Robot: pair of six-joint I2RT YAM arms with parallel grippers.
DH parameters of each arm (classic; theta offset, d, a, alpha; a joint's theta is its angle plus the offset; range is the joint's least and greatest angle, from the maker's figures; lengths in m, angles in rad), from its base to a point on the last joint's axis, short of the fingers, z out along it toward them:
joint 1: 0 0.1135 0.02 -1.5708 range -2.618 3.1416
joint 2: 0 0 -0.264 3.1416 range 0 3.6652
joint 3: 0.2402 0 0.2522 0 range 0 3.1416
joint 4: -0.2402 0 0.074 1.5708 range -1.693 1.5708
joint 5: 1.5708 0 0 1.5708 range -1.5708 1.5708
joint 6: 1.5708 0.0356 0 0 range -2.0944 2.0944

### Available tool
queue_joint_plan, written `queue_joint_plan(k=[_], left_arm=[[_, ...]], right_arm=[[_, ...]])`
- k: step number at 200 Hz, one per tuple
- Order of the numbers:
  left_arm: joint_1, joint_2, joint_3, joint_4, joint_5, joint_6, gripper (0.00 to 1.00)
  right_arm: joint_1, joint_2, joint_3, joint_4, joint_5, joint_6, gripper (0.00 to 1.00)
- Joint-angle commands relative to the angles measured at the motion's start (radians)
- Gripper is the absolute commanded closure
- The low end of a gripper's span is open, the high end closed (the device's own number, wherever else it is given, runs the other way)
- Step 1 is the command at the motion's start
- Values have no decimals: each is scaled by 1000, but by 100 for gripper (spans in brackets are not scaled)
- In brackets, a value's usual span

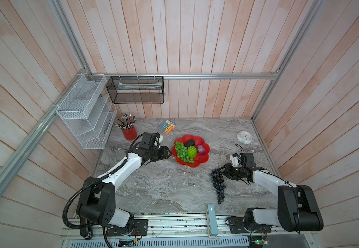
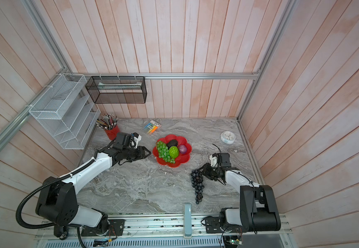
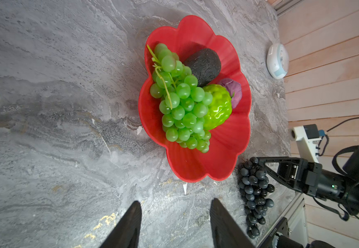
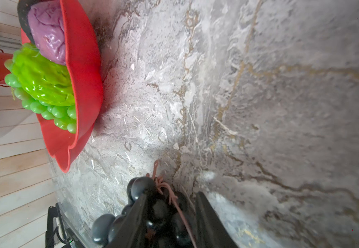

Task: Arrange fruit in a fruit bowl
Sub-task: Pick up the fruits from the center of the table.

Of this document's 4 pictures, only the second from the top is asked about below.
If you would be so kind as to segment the dark purple grape bunch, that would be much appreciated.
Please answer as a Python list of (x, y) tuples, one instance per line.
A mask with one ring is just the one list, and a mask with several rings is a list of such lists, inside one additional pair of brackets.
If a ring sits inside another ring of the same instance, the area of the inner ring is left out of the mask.
[(195, 202), (200, 204), (203, 200), (203, 190), (204, 190), (204, 178), (202, 173), (195, 169), (190, 174), (191, 184), (195, 190)]

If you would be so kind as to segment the green grape bunch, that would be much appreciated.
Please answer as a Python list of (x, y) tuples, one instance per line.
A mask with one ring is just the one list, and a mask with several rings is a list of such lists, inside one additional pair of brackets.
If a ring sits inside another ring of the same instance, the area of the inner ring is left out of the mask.
[(156, 148), (158, 151), (159, 158), (163, 159), (165, 162), (168, 162), (170, 164), (175, 163), (175, 159), (172, 158), (169, 154), (169, 148), (166, 143), (164, 143), (163, 141), (158, 141), (156, 143)]

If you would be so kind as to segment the red flower-shaped fruit bowl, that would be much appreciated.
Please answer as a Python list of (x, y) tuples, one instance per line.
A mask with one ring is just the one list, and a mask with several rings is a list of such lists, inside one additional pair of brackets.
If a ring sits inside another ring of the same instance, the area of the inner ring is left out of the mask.
[(184, 155), (179, 153), (180, 155), (175, 159), (174, 164), (170, 164), (168, 162), (165, 162), (163, 159), (159, 158), (156, 145), (153, 148), (153, 155), (156, 157), (156, 160), (160, 165), (166, 165), (168, 167), (176, 168), (179, 167), (181, 164), (187, 163), (190, 160), (190, 153), (192, 151), (192, 146), (188, 143), (186, 138), (182, 136), (176, 136), (174, 134), (169, 134), (166, 137), (160, 138), (158, 141), (163, 141), (164, 143), (167, 144), (170, 140), (173, 139), (176, 139), (178, 141), (178, 146), (185, 145), (188, 149), (187, 153)]

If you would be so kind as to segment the green textured fruit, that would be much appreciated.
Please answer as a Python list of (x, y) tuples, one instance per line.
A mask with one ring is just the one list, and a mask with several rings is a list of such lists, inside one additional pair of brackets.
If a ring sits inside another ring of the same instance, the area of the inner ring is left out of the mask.
[(176, 159), (178, 156), (179, 156), (179, 149), (177, 146), (171, 146), (169, 148), (169, 156), (172, 158), (172, 159)]

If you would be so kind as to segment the dark avocado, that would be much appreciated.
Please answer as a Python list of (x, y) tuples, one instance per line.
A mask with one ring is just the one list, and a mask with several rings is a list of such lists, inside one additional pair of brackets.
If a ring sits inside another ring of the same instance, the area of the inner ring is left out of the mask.
[(178, 146), (178, 141), (176, 139), (172, 139), (167, 143), (168, 148), (177, 147), (177, 146)]

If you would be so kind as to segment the purple round fruit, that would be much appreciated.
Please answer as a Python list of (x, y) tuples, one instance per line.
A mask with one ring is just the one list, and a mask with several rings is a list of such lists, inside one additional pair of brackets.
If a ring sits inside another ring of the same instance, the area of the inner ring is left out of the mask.
[(179, 151), (180, 154), (184, 155), (184, 154), (187, 153), (188, 149), (187, 149), (187, 147), (185, 145), (179, 145), (178, 146), (178, 151)]

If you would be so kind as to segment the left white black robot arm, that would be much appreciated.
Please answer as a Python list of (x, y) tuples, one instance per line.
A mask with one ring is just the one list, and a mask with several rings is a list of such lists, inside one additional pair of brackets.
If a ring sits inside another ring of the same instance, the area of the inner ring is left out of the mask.
[[(138, 143), (138, 133), (119, 133), (107, 146), (97, 150), (94, 156), (73, 171), (61, 177), (49, 177), (37, 189), (29, 193), (18, 205), (15, 218), (26, 229), (54, 227), (57, 237), (66, 233), (66, 228), (90, 228), (96, 235), (104, 236), (109, 232), (108, 215), (99, 210), (78, 204), (77, 195), (90, 181), (115, 165), (123, 165), (146, 159), (151, 151)], [(26, 203), (38, 194), (35, 212), (48, 220), (46, 224), (29, 224), (22, 217)]]

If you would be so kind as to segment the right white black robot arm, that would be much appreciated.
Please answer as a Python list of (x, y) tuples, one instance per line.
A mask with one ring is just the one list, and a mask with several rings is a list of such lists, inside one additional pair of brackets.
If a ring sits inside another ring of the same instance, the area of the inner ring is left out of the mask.
[(239, 193), (238, 208), (223, 208), (219, 217), (204, 219), (208, 233), (220, 231), (254, 232), (279, 231), (280, 214), (273, 189), (260, 185), (233, 167), (228, 153), (215, 153), (205, 163), (191, 172), (191, 183), (195, 189), (196, 203), (203, 200), (204, 178), (232, 186)]

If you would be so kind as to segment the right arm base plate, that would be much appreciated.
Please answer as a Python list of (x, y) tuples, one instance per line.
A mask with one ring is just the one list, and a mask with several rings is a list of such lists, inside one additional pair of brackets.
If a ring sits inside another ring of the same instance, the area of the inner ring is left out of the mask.
[(205, 227), (208, 234), (218, 233), (236, 233), (242, 234), (247, 230), (243, 226), (235, 224), (224, 224), (219, 217), (207, 216), (201, 220), (201, 224)]

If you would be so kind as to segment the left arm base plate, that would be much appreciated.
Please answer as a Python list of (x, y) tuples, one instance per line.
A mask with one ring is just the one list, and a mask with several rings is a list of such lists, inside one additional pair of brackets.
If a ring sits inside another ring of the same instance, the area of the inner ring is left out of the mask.
[(125, 219), (104, 219), (96, 227), (84, 230), (83, 235), (89, 236), (121, 236), (125, 227)]

